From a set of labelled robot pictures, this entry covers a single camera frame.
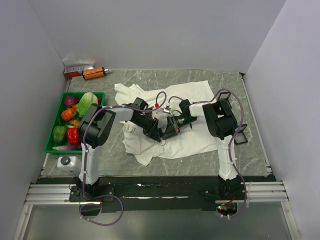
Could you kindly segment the black frame stand far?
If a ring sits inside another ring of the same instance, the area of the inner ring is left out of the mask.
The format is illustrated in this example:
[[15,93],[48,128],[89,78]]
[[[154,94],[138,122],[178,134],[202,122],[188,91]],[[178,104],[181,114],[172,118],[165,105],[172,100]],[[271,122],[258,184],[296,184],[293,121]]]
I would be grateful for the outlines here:
[[229,104],[231,95],[229,91],[221,91],[217,97],[217,102]]

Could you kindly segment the red white carton box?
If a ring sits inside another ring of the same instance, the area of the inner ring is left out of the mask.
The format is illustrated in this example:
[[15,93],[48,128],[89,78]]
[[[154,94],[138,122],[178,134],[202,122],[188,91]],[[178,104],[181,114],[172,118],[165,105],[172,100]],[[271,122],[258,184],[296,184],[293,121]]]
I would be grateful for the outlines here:
[[93,69],[94,64],[75,65],[64,68],[64,76],[68,79],[79,77],[83,74],[83,71]]

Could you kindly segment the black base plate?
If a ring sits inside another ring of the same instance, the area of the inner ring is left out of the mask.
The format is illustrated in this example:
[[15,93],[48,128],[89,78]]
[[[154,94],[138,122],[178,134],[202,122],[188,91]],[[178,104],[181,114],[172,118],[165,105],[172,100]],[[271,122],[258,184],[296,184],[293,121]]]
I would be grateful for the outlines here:
[[219,176],[104,176],[93,185],[78,181],[70,189],[71,203],[93,203],[103,213],[116,211],[215,211],[218,201],[244,200],[240,177]]

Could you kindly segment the red toy pepper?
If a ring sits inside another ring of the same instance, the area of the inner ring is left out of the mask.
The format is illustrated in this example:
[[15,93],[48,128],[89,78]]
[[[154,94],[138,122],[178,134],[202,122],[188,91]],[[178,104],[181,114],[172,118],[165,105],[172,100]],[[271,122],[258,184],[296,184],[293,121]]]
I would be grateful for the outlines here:
[[78,134],[78,128],[77,127],[70,127],[66,131],[67,135],[67,141],[71,145],[75,145],[80,143],[80,135]]

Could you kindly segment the purple toy eggplant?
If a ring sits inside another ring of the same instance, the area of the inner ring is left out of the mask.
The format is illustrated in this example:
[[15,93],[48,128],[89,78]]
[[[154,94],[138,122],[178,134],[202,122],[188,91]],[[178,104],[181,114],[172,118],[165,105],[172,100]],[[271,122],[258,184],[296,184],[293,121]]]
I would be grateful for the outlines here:
[[52,149],[56,151],[80,151],[82,149],[82,146],[80,143],[77,143],[70,145],[54,146]]

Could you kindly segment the purple toy onion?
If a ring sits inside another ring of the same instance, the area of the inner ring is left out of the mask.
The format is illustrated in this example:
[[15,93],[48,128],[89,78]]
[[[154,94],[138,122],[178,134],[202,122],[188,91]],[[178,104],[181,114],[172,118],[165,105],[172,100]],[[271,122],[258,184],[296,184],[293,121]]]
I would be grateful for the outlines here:
[[66,107],[70,108],[78,103],[78,99],[73,95],[67,95],[63,103]]

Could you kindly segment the green toy lettuce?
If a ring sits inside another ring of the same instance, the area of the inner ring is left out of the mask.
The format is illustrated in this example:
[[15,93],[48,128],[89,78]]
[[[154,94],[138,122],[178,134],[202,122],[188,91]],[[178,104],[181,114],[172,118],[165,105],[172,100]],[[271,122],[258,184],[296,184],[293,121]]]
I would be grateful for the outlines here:
[[92,104],[98,104],[98,98],[92,92],[86,92],[79,103],[76,104],[76,112],[79,117],[83,117]]

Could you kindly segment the black frame stand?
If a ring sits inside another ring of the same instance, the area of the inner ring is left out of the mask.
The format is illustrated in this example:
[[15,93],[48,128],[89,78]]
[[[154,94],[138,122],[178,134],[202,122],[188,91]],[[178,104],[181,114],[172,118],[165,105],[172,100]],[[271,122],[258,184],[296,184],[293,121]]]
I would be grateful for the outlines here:
[[221,91],[217,97],[217,102],[229,104],[231,95],[229,91]]
[[240,131],[237,133],[235,139],[234,139],[234,144],[235,145],[243,145],[243,144],[247,144],[248,138],[246,137],[245,134],[245,129],[247,128],[248,124],[244,123],[241,125]]

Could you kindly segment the orange toy pumpkin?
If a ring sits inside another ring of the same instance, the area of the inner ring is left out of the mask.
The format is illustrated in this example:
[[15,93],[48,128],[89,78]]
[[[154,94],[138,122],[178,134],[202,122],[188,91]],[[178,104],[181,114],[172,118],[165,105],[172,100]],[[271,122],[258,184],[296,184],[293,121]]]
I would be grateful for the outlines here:
[[60,116],[64,121],[68,122],[73,118],[74,114],[75,110],[73,108],[67,108],[61,113]]

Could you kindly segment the orange cylindrical tool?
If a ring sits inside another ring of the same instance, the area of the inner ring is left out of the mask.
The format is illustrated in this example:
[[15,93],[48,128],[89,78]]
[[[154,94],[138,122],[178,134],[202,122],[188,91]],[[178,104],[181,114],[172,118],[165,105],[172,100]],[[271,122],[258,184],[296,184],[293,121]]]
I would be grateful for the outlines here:
[[105,69],[104,67],[88,68],[82,72],[82,77],[86,81],[88,81],[92,79],[105,77],[108,72],[109,70]]

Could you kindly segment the black frame stand near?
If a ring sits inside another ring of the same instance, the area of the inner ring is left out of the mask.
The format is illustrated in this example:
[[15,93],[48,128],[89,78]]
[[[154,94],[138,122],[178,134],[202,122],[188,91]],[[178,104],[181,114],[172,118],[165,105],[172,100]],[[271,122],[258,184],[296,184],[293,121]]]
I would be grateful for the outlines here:
[[234,139],[234,144],[235,145],[243,145],[243,144],[247,144],[248,138],[246,137],[245,134],[245,129],[247,128],[248,124],[244,123],[241,125],[240,131],[237,133],[235,139]]

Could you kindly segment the green plastic tray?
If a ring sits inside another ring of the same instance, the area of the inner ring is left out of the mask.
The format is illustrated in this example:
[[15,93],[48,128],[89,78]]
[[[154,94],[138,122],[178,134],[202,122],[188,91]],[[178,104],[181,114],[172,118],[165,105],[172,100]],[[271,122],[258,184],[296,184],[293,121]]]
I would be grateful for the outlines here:
[[[68,128],[78,128],[78,125],[80,124],[82,117],[79,117],[77,111],[76,111],[76,104],[73,105],[72,107],[66,107],[64,105],[64,100],[65,97],[67,95],[71,95],[71,96],[75,96],[78,100],[77,104],[79,103],[80,99],[82,98],[82,96],[85,94],[86,92],[65,92],[62,94],[60,101],[59,101],[59,105],[58,108],[56,110],[56,114],[55,117],[53,119],[53,123],[50,129],[50,134],[48,136],[48,139],[46,141],[45,147],[44,147],[44,152],[45,153],[49,153],[49,154],[57,154],[57,155],[71,155],[71,154],[81,154],[82,150],[74,150],[74,151],[58,151],[58,150],[53,150],[53,147],[57,147],[57,146],[65,146],[65,145],[70,145],[70,143],[68,142],[67,136],[66,136],[66,141],[63,144],[56,144],[53,141],[53,129],[55,126],[66,126],[67,129]],[[98,104],[99,105],[103,105],[103,103],[105,102],[105,94],[103,92],[93,92],[94,95],[97,96],[98,99]],[[75,110],[75,113],[73,115],[73,118],[70,121],[64,121],[61,118],[61,113],[66,110],[72,108]]]

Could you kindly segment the white garment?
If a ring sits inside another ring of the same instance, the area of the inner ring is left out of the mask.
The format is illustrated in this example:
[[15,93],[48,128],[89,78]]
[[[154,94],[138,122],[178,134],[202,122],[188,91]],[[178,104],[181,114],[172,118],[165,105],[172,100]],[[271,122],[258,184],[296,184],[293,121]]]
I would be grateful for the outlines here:
[[[116,83],[114,89],[117,104],[129,104],[136,98],[141,98],[151,107],[158,103],[163,107],[170,106],[173,110],[179,109],[179,99],[188,99],[193,103],[210,100],[214,96],[206,80],[149,91],[143,90],[137,84],[127,87],[122,83]],[[147,166],[154,157],[178,159],[217,149],[215,139],[210,135],[204,117],[199,117],[191,125],[182,127],[178,135],[161,142],[145,136],[142,128],[131,122],[122,121],[121,124],[124,134],[122,142],[126,153],[134,155],[136,160],[144,166]]]

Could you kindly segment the green toy pepper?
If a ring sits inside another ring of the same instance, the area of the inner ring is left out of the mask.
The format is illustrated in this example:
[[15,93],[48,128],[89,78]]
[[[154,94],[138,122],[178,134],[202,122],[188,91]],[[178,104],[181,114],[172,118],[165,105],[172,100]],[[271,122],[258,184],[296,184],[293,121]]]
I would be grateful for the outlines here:
[[64,125],[57,125],[53,128],[52,139],[55,144],[62,145],[66,142],[67,127]]

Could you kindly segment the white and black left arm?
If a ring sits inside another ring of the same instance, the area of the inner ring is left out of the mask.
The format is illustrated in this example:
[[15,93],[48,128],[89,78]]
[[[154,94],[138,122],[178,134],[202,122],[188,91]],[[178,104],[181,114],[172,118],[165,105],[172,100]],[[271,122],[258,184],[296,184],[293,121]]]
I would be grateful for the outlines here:
[[156,142],[162,141],[159,120],[152,118],[152,112],[162,105],[149,105],[141,98],[133,103],[116,106],[101,106],[93,103],[78,126],[81,138],[82,162],[79,174],[81,195],[87,201],[95,200],[99,195],[99,152],[109,138],[114,123],[132,122],[142,128],[142,132]]

